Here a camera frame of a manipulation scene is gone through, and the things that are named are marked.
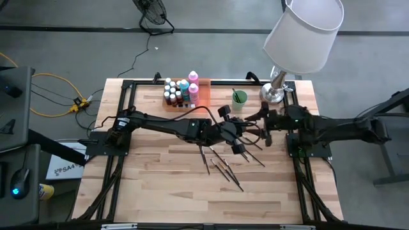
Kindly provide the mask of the white printed cardboard box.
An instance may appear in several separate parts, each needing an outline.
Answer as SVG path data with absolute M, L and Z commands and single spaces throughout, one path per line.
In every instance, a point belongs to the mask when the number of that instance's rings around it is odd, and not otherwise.
M 61 142 L 60 144 L 67 146 L 83 155 L 86 153 L 86 147 L 78 142 Z M 83 166 L 52 155 L 50 158 L 46 180 L 81 179 L 83 172 Z

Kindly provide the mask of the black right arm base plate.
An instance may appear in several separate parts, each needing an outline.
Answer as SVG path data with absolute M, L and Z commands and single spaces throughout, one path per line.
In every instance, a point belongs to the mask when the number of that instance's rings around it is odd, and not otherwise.
M 328 158 L 332 156 L 330 146 L 323 142 L 318 144 L 302 144 L 298 133 L 286 135 L 286 146 L 288 155 L 292 158 Z

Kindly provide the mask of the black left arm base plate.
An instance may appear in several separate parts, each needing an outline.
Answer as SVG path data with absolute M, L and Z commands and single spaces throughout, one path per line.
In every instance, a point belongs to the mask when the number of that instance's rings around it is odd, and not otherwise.
M 86 154 L 89 156 L 117 156 L 128 155 L 131 134 L 112 134 L 112 132 L 91 132 L 86 143 Z

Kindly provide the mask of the black diagonal beam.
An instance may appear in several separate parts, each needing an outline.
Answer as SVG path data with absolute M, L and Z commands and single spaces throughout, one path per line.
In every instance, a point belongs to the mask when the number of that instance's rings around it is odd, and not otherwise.
M 41 150 L 51 155 L 55 155 L 57 157 L 62 158 L 63 160 L 67 160 L 71 163 L 85 166 L 86 159 L 82 153 L 75 151 L 67 146 L 64 146 L 48 137 L 35 132 L 31 129 L 28 130 L 28 144 L 39 144 Z

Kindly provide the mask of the black side table stand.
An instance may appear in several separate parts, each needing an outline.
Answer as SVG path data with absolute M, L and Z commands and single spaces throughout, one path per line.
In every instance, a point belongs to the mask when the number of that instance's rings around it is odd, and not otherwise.
M 405 118 L 405 114 L 409 116 L 409 88 L 403 91 L 397 91 L 390 99 L 376 104 L 358 114 L 361 116 L 376 116 L 384 115 L 384 117 Z M 409 172 L 404 173 L 403 165 L 400 161 L 401 155 L 397 150 L 397 144 L 392 145 L 385 143 L 380 145 L 381 153 L 389 175 L 384 178 L 379 178 L 373 181 L 374 186 L 388 185 L 393 183 L 401 183 L 409 181 Z

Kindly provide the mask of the paint brush pale bristles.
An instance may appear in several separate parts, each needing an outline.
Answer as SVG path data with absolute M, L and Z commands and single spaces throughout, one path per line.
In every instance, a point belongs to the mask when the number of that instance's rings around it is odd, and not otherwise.
M 218 158 L 224 165 L 227 165 L 226 162 L 224 161 L 224 159 L 221 158 L 221 156 L 220 156 L 211 146 L 209 146 L 208 148 L 210 148 L 210 150 L 217 156 L 217 158 Z

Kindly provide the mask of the orange plastic bin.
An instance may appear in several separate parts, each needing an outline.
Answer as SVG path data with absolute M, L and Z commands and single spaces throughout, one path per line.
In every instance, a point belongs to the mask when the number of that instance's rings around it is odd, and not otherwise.
M 182 79 L 171 79 L 171 81 L 181 81 Z M 211 93 L 211 81 L 210 79 L 199 79 L 199 103 L 197 105 L 192 104 L 190 101 L 183 101 L 183 103 L 178 103 L 176 107 L 172 105 L 167 105 L 164 100 L 164 93 L 162 98 L 162 107 L 168 112 L 187 112 L 188 110 L 194 109 L 199 106 L 210 106 L 210 93 Z

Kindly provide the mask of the green plastic cup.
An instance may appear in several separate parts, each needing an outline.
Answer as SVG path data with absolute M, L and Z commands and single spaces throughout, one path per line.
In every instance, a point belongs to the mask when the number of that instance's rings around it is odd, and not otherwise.
M 238 93 L 241 103 L 236 103 L 236 99 L 234 97 L 234 94 L 232 94 L 232 108 L 233 110 L 236 111 L 240 111 L 242 110 L 242 108 L 244 107 L 245 103 L 248 100 L 248 95 L 246 92 L 242 91 L 242 90 L 236 90 L 236 92 Z

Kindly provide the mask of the black computer mouse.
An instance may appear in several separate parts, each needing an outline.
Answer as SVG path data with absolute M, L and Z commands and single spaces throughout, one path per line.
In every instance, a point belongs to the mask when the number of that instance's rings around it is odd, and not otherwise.
M 13 174 L 10 180 L 10 194 L 14 199 L 23 199 L 29 192 L 30 170 L 21 168 Z

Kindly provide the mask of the large teal paint bottle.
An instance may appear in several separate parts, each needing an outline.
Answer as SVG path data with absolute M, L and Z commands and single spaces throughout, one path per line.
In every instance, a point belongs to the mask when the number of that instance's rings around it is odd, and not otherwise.
M 180 91 L 184 101 L 189 101 L 189 82 L 185 79 L 180 81 Z

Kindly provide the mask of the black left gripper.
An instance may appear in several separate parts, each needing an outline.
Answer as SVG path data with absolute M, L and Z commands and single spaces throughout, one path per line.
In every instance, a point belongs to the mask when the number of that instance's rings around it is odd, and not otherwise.
M 241 143 L 238 138 L 242 136 L 244 129 L 238 124 L 238 119 L 236 117 L 230 118 L 229 113 L 231 109 L 228 105 L 224 105 L 218 109 L 219 116 L 224 120 L 220 123 L 220 135 L 225 140 L 225 142 L 231 146 L 231 149 L 235 155 L 241 155 L 245 152 L 244 144 Z M 256 123 L 244 122 L 246 126 L 246 132 L 255 132 Z

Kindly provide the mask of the dark grey desk panel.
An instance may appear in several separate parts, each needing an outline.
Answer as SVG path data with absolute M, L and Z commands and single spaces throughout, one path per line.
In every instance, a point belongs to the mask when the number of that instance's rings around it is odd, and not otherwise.
M 28 66 L 0 70 L 0 153 L 28 142 L 34 71 Z

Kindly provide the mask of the table lamp white shade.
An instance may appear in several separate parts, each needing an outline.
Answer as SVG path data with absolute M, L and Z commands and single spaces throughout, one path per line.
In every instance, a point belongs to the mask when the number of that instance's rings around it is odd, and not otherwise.
M 325 66 L 344 20 L 341 0 L 285 0 L 285 6 L 263 45 L 273 68 L 259 95 L 270 104 L 280 103 L 290 90 L 287 74 L 316 73 Z

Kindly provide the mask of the yellow power connector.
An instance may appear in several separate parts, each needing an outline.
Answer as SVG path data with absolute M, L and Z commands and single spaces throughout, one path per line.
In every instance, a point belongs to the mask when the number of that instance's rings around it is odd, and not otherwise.
M 85 98 L 75 98 L 73 100 L 74 104 L 69 109 L 69 112 L 77 113 L 89 107 L 89 102 Z

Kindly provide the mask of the yellow can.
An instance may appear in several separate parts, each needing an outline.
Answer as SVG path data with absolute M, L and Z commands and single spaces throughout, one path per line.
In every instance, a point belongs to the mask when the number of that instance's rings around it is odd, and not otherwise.
M 50 199 L 54 195 L 54 187 L 52 185 L 39 184 L 39 199 L 44 201 Z

